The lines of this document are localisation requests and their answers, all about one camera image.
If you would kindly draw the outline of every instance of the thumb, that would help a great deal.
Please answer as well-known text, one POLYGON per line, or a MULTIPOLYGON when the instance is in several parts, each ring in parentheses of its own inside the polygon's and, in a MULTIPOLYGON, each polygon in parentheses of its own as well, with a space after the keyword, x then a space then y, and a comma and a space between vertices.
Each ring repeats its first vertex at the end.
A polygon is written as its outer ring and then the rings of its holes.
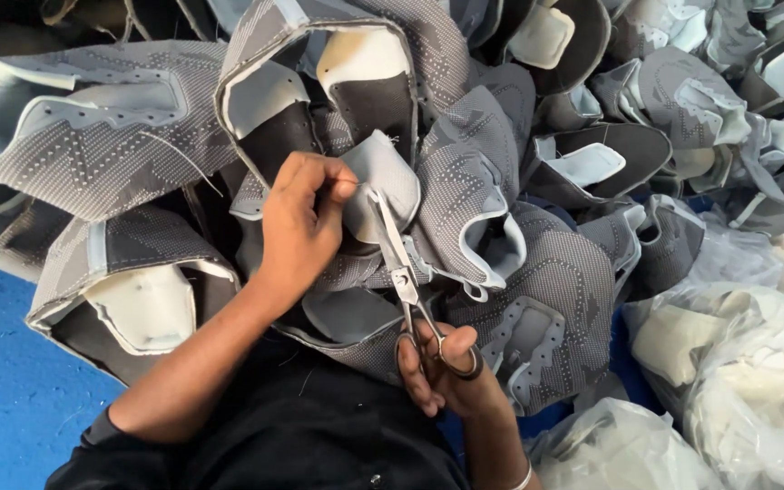
POLYGON ((317 213, 317 237, 337 250, 341 245, 341 222, 343 206, 355 193, 355 184, 349 181, 338 181, 329 190, 321 202, 317 213))
POLYGON ((456 328, 443 339, 443 357, 457 370, 467 372, 474 367, 468 350, 476 343, 476 330, 467 325, 456 328))

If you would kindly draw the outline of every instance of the black shirt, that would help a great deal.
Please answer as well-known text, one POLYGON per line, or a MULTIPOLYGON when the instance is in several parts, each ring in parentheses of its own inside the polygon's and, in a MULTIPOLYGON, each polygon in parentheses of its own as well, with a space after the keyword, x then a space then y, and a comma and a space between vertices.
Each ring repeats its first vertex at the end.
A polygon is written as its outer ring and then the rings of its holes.
POLYGON ((105 411, 45 488, 468 487, 404 390, 269 332, 194 440, 150 444, 105 411))

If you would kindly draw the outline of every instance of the person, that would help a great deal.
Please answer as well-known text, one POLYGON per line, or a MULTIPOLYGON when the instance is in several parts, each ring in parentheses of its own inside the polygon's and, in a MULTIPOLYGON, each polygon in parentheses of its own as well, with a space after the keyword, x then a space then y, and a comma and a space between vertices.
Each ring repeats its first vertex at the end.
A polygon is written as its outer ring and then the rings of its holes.
MULTIPOLYGON (((491 370, 452 375, 424 321, 423 370, 399 342, 405 390, 268 329, 340 247, 357 183, 339 159, 292 153, 265 203, 258 271, 98 416, 46 488, 539 489, 491 370), (467 474, 436 426, 442 410, 462 418, 467 474)), ((476 331, 439 326, 444 356, 471 369, 476 331)))

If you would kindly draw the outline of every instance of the scissors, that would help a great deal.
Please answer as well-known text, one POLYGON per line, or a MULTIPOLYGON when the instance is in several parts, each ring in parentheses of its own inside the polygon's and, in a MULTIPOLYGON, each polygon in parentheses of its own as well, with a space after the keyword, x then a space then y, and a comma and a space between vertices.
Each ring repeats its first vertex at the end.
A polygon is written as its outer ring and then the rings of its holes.
POLYGON ((386 203, 386 198, 376 189, 372 189, 366 194, 368 207, 371 208, 378 223, 377 228, 379 229, 377 230, 377 235, 380 240, 380 251, 383 254, 383 259, 386 261, 386 268, 389 270, 389 275, 392 277, 392 284, 395 285, 398 297, 401 299, 402 309, 404 310, 404 323, 407 327, 407 331, 402 332, 401 337, 407 337, 416 348, 416 354, 420 358, 420 370, 423 374, 425 373, 424 368, 422 367, 422 350, 419 346, 419 332, 413 325, 413 307, 419 309, 422 317, 425 318, 425 321, 429 324, 431 333, 433 333, 437 339, 437 354, 441 361, 446 364, 447 368, 463 380, 470 381, 476 379, 483 371, 485 363, 483 355, 476 348, 476 345, 470 347, 468 351, 473 360, 473 367, 469 371, 457 369, 443 356, 443 340, 446 336, 441 333, 440 328, 437 328, 437 323, 435 323, 431 311, 419 297, 413 263, 410 262, 407 250, 404 249, 401 234, 398 233, 398 227, 393 219, 392 212, 386 203))

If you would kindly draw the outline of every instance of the pile of shoe uppers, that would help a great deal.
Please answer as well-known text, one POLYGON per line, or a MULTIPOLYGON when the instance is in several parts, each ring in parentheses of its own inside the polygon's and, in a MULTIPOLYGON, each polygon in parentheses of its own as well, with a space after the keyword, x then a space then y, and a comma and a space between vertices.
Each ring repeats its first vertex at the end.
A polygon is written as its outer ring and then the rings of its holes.
MULTIPOLYGON (((38 284, 29 328, 125 384, 256 271, 292 151, 383 191, 519 415, 601 381, 615 309, 686 279, 692 198, 784 234, 782 0, 19 4, 0 2, 0 270, 38 284)), ((360 202, 274 328, 398 384, 360 202)))

